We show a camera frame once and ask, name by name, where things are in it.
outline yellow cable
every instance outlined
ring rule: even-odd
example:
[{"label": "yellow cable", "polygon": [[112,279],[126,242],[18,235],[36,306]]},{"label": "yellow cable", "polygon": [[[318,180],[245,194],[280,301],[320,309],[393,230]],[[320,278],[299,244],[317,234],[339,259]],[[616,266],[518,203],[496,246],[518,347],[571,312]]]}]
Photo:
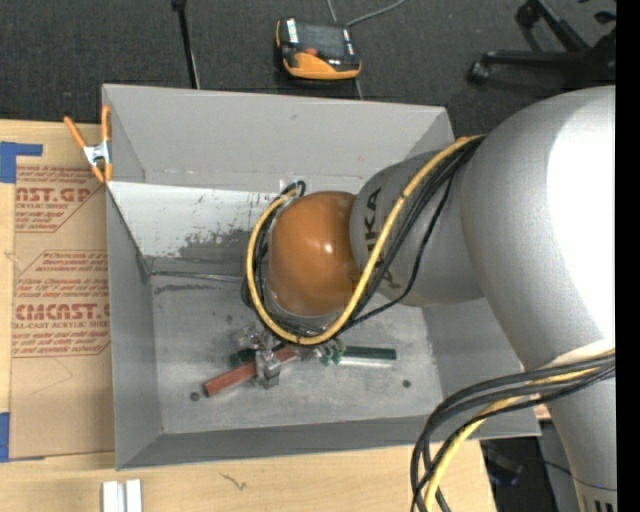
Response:
[{"label": "yellow cable", "polygon": [[347,304],[347,307],[344,309],[342,314],[322,334],[309,336],[309,337],[297,336],[281,328],[271,318],[269,313],[267,313],[267,311],[264,309],[262,301],[260,300],[260,296],[258,295],[258,290],[255,283],[255,276],[253,273],[253,254],[255,250],[256,240],[258,237],[258,232],[260,231],[260,228],[262,227],[266,219],[269,217],[269,215],[276,208],[278,208],[282,203],[284,203],[284,201],[286,201],[289,197],[291,197],[291,195],[283,196],[277,199],[274,203],[272,203],[272,205],[269,208],[267,208],[267,210],[265,210],[265,212],[260,216],[260,218],[258,219],[258,222],[256,223],[251,233],[251,237],[249,238],[249,248],[247,251],[247,260],[246,260],[247,283],[249,286],[249,292],[251,294],[251,300],[253,301],[253,304],[255,305],[256,311],[260,315],[260,318],[262,318],[263,322],[269,327],[269,329],[271,329],[280,338],[293,343],[298,343],[300,345],[317,345],[319,343],[323,343],[327,340],[330,340],[333,336],[335,336],[338,333],[338,331],[340,331],[340,329],[342,329],[342,327],[349,320],[349,318],[351,317],[351,314],[353,313],[356,306],[358,305],[360,298],[364,294],[367,284],[369,283],[369,278],[371,277],[371,274],[375,268],[376,262],[378,261],[380,253],[382,252],[382,249],[384,247],[384,244],[386,243],[387,238],[391,233],[391,229],[398,215],[400,214],[400,211],[404,207],[406,200],[418,188],[420,181],[422,181],[422,179],[427,174],[429,174],[442,160],[444,160],[449,155],[451,155],[452,153],[454,153],[464,145],[468,144],[472,140],[477,139],[478,137],[480,136],[461,137],[457,139],[453,144],[451,144],[449,147],[442,150],[434,158],[432,158],[424,167],[422,167],[422,169],[418,171],[418,173],[413,177],[413,179],[405,187],[405,189],[402,191],[402,194],[393,205],[393,208],[391,209],[391,212],[389,213],[389,216],[387,217],[387,220],[385,221],[382,227],[382,230],[380,231],[378,240],[376,241],[376,244],[373,247],[373,250],[371,251],[369,260],[367,261],[367,264],[365,265],[364,270],[362,271],[362,275],[360,276],[360,281],[358,281],[358,285],[356,286],[356,289],[354,290],[353,295],[351,296],[351,299]]},{"label": "yellow cable", "polygon": [[[616,349],[613,348],[613,349],[607,350],[606,352],[600,354],[597,357],[598,358],[599,357],[606,357],[606,356],[615,354],[615,352],[616,352]],[[570,373],[566,373],[564,375],[556,375],[554,377],[545,377],[543,379],[538,379],[536,381],[530,382],[527,385],[528,386],[533,386],[533,385],[538,385],[538,384],[546,384],[548,382],[558,382],[558,381],[563,381],[563,380],[569,380],[569,379],[572,379],[574,377],[578,377],[580,375],[587,375],[587,374],[593,373],[593,372],[598,371],[598,370],[599,370],[598,368],[593,368],[593,369],[589,369],[589,370],[580,370],[580,371],[570,372]],[[483,414],[487,414],[487,413],[490,413],[490,412],[498,411],[500,409],[504,409],[505,407],[508,407],[513,402],[515,402],[517,400],[520,400],[521,398],[524,398],[524,397],[527,397],[527,396],[529,396],[529,395],[520,395],[520,396],[515,396],[515,397],[509,397],[509,398],[504,398],[502,400],[498,400],[496,402],[493,402],[492,404],[489,404],[487,407],[482,409],[476,415],[476,417],[482,416]],[[453,457],[455,456],[457,451],[460,449],[460,446],[462,446],[462,443],[464,443],[464,441],[466,441],[467,438],[471,434],[473,434],[478,429],[478,427],[480,427],[487,419],[488,418],[479,419],[479,420],[469,424],[467,426],[467,428],[465,428],[458,436],[456,436],[456,438],[453,440],[453,442],[451,443],[451,445],[449,446],[447,451],[442,456],[442,459],[440,459],[440,463],[435,468],[435,470],[433,472],[433,475],[429,479],[429,483],[427,484],[427,487],[425,489],[424,502],[425,502],[425,506],[426,506],[427,510],[432,510],[433,503],[434,503],[435,497],[436,497],[436,492],[438,490],[438,487],[440,487],[440,481],[442,480],[442,477],[443,477],[445,471],[447,470],[447,467],[449,466],[449,463],[451,462],[451,460],[453,459]]]}]

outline black floor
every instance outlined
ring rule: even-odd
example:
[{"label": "black floor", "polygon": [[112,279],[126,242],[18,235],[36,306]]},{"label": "black floor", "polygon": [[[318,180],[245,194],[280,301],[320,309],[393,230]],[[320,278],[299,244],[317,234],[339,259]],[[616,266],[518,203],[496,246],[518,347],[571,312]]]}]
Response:
[{"label": "black floor", "polygon": [[[589,43],[607,33],[593,17],[613,0],[549,0]],[[563,73],[495,67],[482,85],[465,75],[490,49],[527,50],[514,15],[524,0],[407,0],[352,29],[368,100],[447,108],[456,136],[485,133],[518,110],[561,93]],[[392,0],[332,0],[346,22]],[[276,72],[275,23],[295,15],[330,22],[325,0],[191,0],[187,18],[203,89],[355,97],[351,84],[299,89]],[[559,49],[546,27],[544,48]],[[0,0],[0,117],[97,122],[103,83],[190,87],[170,0]],[[525,471],[496,486],[500,512],[554,512],[535,439],[500,443]]]}]

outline table surface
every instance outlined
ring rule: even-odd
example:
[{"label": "table surface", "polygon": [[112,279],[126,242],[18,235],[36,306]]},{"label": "table surface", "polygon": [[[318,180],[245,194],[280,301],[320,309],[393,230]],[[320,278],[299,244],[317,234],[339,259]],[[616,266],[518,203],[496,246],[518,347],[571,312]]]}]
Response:
[{"label": "table surface", "polygon": [[[0,139],[27,141],[52,123],[0,120]],[[12,185],[0,184],[0,219],[13,218]],[[11,226],[0,222],[3,272]],[[10,325],[10,295],[0,294],[0,331]],[[0,337],[0,413],[8,410],[10,336]],[[408,510],[411,447],[215,462],[117,472],[114,453],[46,457],[0,464],[3,510],[96,511],[103,482],[142,480],[147,511]],[[441,486],[452,510],[495,511],[480,445],[465,443]]]}]

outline brown ball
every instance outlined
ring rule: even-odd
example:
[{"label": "brown ball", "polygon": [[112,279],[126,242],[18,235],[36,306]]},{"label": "brown ball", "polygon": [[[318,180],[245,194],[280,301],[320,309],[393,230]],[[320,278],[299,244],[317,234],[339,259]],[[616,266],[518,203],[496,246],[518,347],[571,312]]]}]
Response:
[{"label": "brown ball", "polygon": [[294,315],[322,316],[344,309],[360,271],[349,240],[355,196],[316,192],[296,200],[276,220],[269,241],[268,287]]}]

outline black cable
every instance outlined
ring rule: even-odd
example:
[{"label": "black cable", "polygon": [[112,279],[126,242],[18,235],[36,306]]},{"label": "black cable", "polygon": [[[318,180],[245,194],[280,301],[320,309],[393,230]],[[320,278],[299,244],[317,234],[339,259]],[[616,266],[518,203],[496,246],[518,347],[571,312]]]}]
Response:
[{"label": "black cable", "polygon": [[[559,375],[564,375],[564,374],[568,374],[576,371],[598,368],[610,363],[615,363],[615,355],[597,357],[590,360],[578,361],[575,363],[564,364],[564,365],[560,365],[552,368],[544,368],[544,369],[534,370],[534,371],[525,372],[525,373],[517,373],[517,374],[511,374],[503,377],[497,377],[497,378],[483,381],[478,384],[474,384],[472,386],[464,388],[454,393],[453,395],[449,396],[444,401],[442,401],[438,405],[438,407],[436,407],[436,409],[431,413],[431,415],[427,419],[427,422],[425,423],[424,429],[420,434],[420,437],[418,438],[416,447],[418,447],[421,441],[423,441],[425,437],[429,434],[430,432],[429,429],[432,426],[434,426],[434,429],[437,428],[438,421],[440,419],[441,421],[446,421],[446,419],[448,419],[451,416],[451,414],[447,414],[447,411],[450,411],[453,408],[457,407],[459,403],[462,402],[462,400],[468,397],[471,397],[483,391],[489,391],[496,388],[504,388],[506,386],[513,386],[515,384],[519,384],[526,381],[533,381],[533,380],[538,380],[538,379],[548,378],[548,377],[556,377]],[[505,392],[508,391],[511,393],[515,393],[515,390],[513,388],[509,390],[501,390],[501,391],[505,391]],[[491,396],[496,397],[495,395],[484,395],[484,396],[489,398],[491,398]],[[424,444],[424,448],[428,450],[428,443]],[[428,452],[426,454],[423,453],[422,455],[424,456],[425,459],[429,456]],[[411,481],[412,482],[417,481],[417,467],[419,464],[419,457],[420,457],[419,452],[417,450],[414,450],[414,453],[412,455],[412,461],[411,461]]]},{"label": "black cable", "polygon": [[466,428],[468,428],[472,424],[474,424],[474,423],[476,423],[476,422],[478,422],[480,420],[484,420],[484,419],[490,418],[492,416],[496,416],[498,414],[504,414],[504,413],[507,413],[507,412],[513,412],[513,411],[517,411],[517,410],[521,410],[521,409],[526,409],[526,408],[529,408],[529,407],[533,407],[534,405],[537,405],[537,404],[548,403],[548,402],[551,402],[551,401],[554,401],[554,400],[558,400],[560,398],[563,398],[563,397],[566,397],[566,396],[571,395],[573,393],[576,393],[578,391],[581,391],[582,389],[585,389],[585,388],[587,388],[587,387],[589,387],[589,386],[591,386],[591,385],[593,385],[593,384],[595,384],[597,382],[600,382],[600,381],[605,380],[605,379],[612,378],[614,376],[615,376],[615,363],[605,367],[603,370],[600,370],[600,371],[598,371],[596,373],[593,373],[593,374],[591,374],[589,376],[584,377],[578,383],[570,385],[570,386],[568,386],[566,389],[564,389],[562,391],[558,391],[556,393],[551,393],[551,394],[546,395],[546,396],[541,396],[539,398],[529,399],[529,400],[526,400],[524,402],[520,402],[518,404],[507,406],[507,407],[504,407],[504,408],[496,410],[496,411],[488,412],[488,413],[476,416],[476,417],[472,418],[471,420],[465,422],[461,427],[459,427],[453,434],[451,434],[447,438],[447,440],[444,442],[444,444],[441,446],[440,450],[438,451],[438,454],[436,455],[434,460],[429,463],[429,465],[427,467],[427,470],[426,470],[424,476],[422,477],[422,479],[420,480],[420,482],[418,483],[418,485],[413,488],[414,493],[413,493],[413,501],[412,501],[412,504],[411,504],[411,510],[413,510],[414,507],[417,505],[421,512],[427,512],[426,508],[424,507],[424,503],[422,502],[422,496],[421,496],[422,489],[424,488],[424,486],[427,484],[427,482],[429,481],[429,479],[433,475],[434,469],[440,463],[440,461],[442,460],[442,457],[447,452],[447,450],[449,449],[451,444],[455,441],[457,436],[459,436]]},{"label": "black cable", "polygon": [[550,460],[546,460],[543,459],[542,457],[523,457],[521,460],[530,460],[530,461],[534,461],[534,462],[541,462],[542,464],[545,464],[547,466],[551,466],[554,469],[557,469],[558,471],[562,471],[563,473],[565,473],[566,475],[573,477],[573,473],[571,472],[570,469],[567,469],[566,467],[560,465],[560,464],[556,464],[555,462],[551,462]]},{"label": "black cable", "polygon": [[411,460],[412,481],[417,480],[419,459],[421,455],[423,456],[425,455],[424,450],[425,449],[428,450],[428,445],[430,442],[431,435],[438,429],[438,427],[440,427],[449,418],[457,414],[460,414],[461,412],[468,411],[469,409],[480,407],[482,405],[491,404],[498,400],[510,398],[513,396],[560,391],[572,383],[583,381],[584,378],[585,378],[584,375],[577,375],[571,379],[567,379],[562,382],[549,382],[549,383],[542,383],[542,384],[535,384],[535,385],[523,385],[515,388],[500,389],[498,391],[494,391],[491,393],[486,393],[484,395],[470,398],[464,402],[457,403],[455,405],[452,405],[442,410],[436,409],[429,416],[429,419],[425,424],[422,434],[418,438],[418,442],[414,447],[414,452],[412,454],[412,460]]},{"label": "black cable", "polygon": [[196,69],[195,57],[193,56],[193,51],[191,50],[189,25],[187,23],[187,16],[184,12],[186,6],[187,0],[171,0],[171,7],[178,13],[178,19],[180,21],[180,33],[182,34],[184,55],[187,59],[187,67],[189,68],[189,81],[191,82],[191,88],[200,89],[200,78],[198,77],[198,71]]},{"label": "black cable", "polygon": [[436,500],[438,501],[438,505],[440,505],[441,512],[451,512],[449,504],[444,499],[444,495],[442,494],[442,491],[440,489],[436,491]]},{"label": "black cable", "polygon": [[[488,403],[493,403],[495,400],[499,400],[502,398],[506,398],[509,396],[514,396],[518,394],[524,393],[538,393],[540,392],[539,388],[533,388],[531,386],[520,387],[520,388],[510,388],[500,390],[491,394],[485,394],[480,397],[476,397],[472,400],[468,400],[467,402],[462,402],[456,404],[456,402],[460,402],[464,398],[476,394],[480,391],[493,389],[496,387],[504,387],[506,385],[512,385],[516,382],[524,382],[526,380],[536,380],[545,377],[557,376],[566,373],[571,373],[579,370],[596,368],[606,363],[615,362],[615,356],[605,356],[600,358],[594,358],[592,360],[587,361],[579,361],[576,363],[571,363],[567,365],[562,365],[554,368],[546,368],[543,370],[537,370],[528,373],[521,374],[513,374],[508,375],[506,377],[499,377],[497,379],[491,379],[489,381],[481,382],[474,386],[470,386],[465,388],[454,395],[451,395],[448,399],[441,402],[438,407],[431,413],[429,416],[425,427],[414,446],[414,450],[412,453],[411,464],[410,464],[410,481],[412,488],[418,483],[418,466],[420,464],[420,456],[422,455],[425,462],[429,459],[429,444],[430,444],[430,436],[431,434],[442,424],[444,421],[449,419],[455,414],[468,410],[472,407],[476,407],[479,405],[485,405]],[[564,383],[555,383],[558,387],[565,387],[569,381],[565,381]],[[547,391],[552,391],[553,387],[549,386]],[[441,505],[441,501],[444,501],[444,497],[442,496],[441,491],[438,489],[436,493],[436,498],[438,499],[438,503]]]},{"label": "black cable", "polygon": [[[479,147],[481,142],[482,142],[482,138],[478,138],[478,139],[474,139],[473,141],[470,141],[468,144],[466,144],[465,146],[462,146],[458,151],[454,152],[448,158],[443,160],[440,163],[440,165],[437,166],[437,168],[435,168],[432,171],[430,179],[427,181],[427,183],[419,192],[418,198],[413,203],[408,216],[406,217],[400,229],[398,230],[398,233],[394,236],[393,243],[389,246],[388,250],[385,251],[384,261],[377,268],[374,278],[369,284],[368,289],[365,292],[365,295],[363,296],[363,298],[361,299],[361,301],[359,302],[358,306],[356,307],[356,309],[352,314],[353,320],[348,321],[345,324],[345,326],[340,330],[339,334],[341,334],[342,332],[350,329],[351,327],[354,327],[355,325],[365,320],[368,320],[369,318],[375,315],[382,313],[383,311],[389,309],[390,307],[396,305],[397,303],[401,302],[411,292],[411,289],[413,288],[413,285],[418,275],[418,270],[422,260],[422,255],[424,253],[427,243],[429,242],[431,234],[433,233],[436,222],[440,217],[440,214],[442,213],[444,205],[446,204],[446,201],[448,199],[449,191],[452,185],[453,175],[466,162],[469,161],[469,159],[473,156],[475,150]],[[443,183],[446,180],[449,180],[447,184],[447,188],[445,189],[445,193],[440,203],[438,204],[436,211],[434,212],[431,218],[431,221],[429,223],[425,236],[423,237],[420,243],[420,249],[416,256],[416,259],[414,260],[414,266],[404,292],[396,299],[393,299],[392,301],[377,308],[376,310],[371,311],[370,313],[367,313],[366,315],[358,318],[357,315],[366,307],[367,303],[371,300],[371,298],[373,297],[373,294],[382,283],[382,280],[384,279],[386,272],[391,267],[393,260],[395,259],[396,255],[401,249],[402,244],[404,243],[410,230],[415,225],[417,219],[419,218],[426,204],[437,193],[437,191],[440,190],[440,187],[443,185]]]},{"label": "black cable", "polygon": [[[280,191],[278,196],[273,201],[271,201],[270,204],[273,204],[278,198],[284,196],[285,194],[288,194],[289,192],[295,189],[298,189],[297,197],[300,198],[304,196],[304,194],[306,193],[307,184],[303,180],[296,180],[290,183]],[[282,206],[276,209],[275,211],[271,212],[269,217],[265,219],[264,223],[260,227],[260,230],[258,231],[258,234],[256,236],[256,244],[255,244],[255,250],[253,254],[253,271],[254,271],[254,275],[256,276],[255,277],[256,289],[259,293],[260,300],[263,303],[264,303],[264,280],[262,278],[262,260],[266,256],[269,250],[267,234],[271,229],[271,225],[273,224],[273,221],[276,219],[276,217],[281,211],[282,211]],[[242,284],[240,287],[240,297],[246,306],[250,308],[254,307],[253,302],[251,300],[251,295],[249,292],[249,283],[247,281],[246,276],[242,280]],[[260,317],[260,315],[258,315],[258,319],[266,329],[269,329],[269,327],[262,320],[262,317]],[[296,326],[291,325],[291,323],[288,323],[281,318],[278,318],[278,323],[280,323],[286,329],[292,332],[295,332],[297,335],[300,335],[300,336],[307,334],[308,332],[308,331],[302,331],[300,328],[297,328]]]}]

